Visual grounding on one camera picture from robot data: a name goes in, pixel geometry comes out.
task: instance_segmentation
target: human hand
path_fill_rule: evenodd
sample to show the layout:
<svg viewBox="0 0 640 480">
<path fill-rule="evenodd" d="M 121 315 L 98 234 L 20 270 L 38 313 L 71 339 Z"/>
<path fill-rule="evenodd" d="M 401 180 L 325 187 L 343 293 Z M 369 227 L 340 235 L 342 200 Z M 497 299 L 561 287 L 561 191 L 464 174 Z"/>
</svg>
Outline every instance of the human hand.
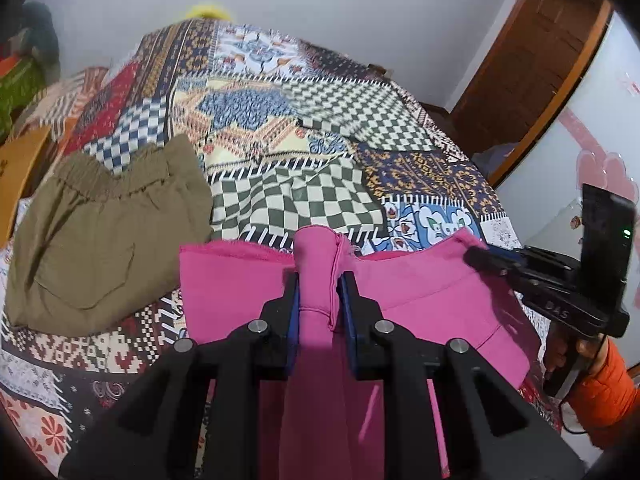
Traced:
<svg viewBox="0 0 640 480">
<path fill-rule="evenodd" d="M 604 343 L 600 346 L 600 342 L 603 338 L 605 338 Z M 551 373 L 556 368 L 562 368 L 564 366 L 566 363 L 566 351 L 568 349 L 569 339 L 571 339 L 571 336 L 567 330 L 556 323 L 551 324 L 551 327 L 549 327 L 549 333 L 546 336 L 546 349 L 543 358 L 547 372 Z M 602 370 L 604 363 L 607 361 L 607 354 L 609 353 L 609 339 L 603 334 L 600 334 L 596 341 L 578 339 L 576 342 L 576 350 L 581 356 L 593 360 L 593 364 L 589 368 L 588 373 L 589 375 L 594 376 Z"/>
</svg>

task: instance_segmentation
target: blue and white checkered patch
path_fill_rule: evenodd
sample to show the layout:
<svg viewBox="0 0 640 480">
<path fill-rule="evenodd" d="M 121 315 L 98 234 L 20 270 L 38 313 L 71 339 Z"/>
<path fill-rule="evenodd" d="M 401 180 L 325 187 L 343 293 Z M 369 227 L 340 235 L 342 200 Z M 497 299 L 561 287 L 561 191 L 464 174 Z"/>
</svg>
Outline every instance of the blue and white checkered patch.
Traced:
<svg viewBox="0 0 640 480">
<path fill-rule="evenodd" d="M 131 153 L 146 143 L 164 146 L 165 115 L 166 96 L 144 98 L 139 105 L 127 108 L 120 116 L 113 135 L 92 140 L 82 150 L 93 155 L 114 174 L 120 174 L 131 162 Z"/>
</svg>

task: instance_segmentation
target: person's arm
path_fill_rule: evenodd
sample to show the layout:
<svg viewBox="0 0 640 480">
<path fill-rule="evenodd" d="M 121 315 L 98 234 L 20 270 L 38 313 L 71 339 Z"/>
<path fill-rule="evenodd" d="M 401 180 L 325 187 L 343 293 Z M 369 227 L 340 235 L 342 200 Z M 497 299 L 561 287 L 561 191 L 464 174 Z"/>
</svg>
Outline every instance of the person's arm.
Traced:
<svg viewBox="0 0 640 480">
<path fill-rule="evenodd" d="M 630 424 L 640 423 L 632 415 L 640 406 L 640 390 L 626 373 L 625 362 L 610 339 L 603 361 L 600 369 L 592 368 L 574 386 L 568 402 L 592 444 L 607 449 L 618 442 Z"/>
</svg>

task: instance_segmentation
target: red fabric patch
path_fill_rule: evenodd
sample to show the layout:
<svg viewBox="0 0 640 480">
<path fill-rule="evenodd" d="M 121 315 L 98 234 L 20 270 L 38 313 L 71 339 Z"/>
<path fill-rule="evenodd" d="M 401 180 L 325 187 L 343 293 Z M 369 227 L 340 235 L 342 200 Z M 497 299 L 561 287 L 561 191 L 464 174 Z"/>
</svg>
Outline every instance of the red fabric patch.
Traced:
<svg viewBox="0 0 640 480">
<path fill-rule="evenodd" d="M 137 62 L 129 63 L 87 103 L 64 148 L 64 155 L 76 152 L 86 143 L 110 136 L 114 132 L 139 65 Z"/>
</svg>

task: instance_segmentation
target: door panel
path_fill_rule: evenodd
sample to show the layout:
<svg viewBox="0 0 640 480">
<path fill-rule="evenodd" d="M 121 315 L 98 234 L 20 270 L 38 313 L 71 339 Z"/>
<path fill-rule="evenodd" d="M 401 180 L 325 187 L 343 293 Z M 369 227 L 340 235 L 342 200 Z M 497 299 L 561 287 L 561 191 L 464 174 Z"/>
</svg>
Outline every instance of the door panel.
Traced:
<svg viewBox="0 0 640 480">
<path fill-rule="evenodd" d="M 597 0 L 524 0 L 452 113 L 468 155 L 519 142 L 574 66 Z"/>
</svg>

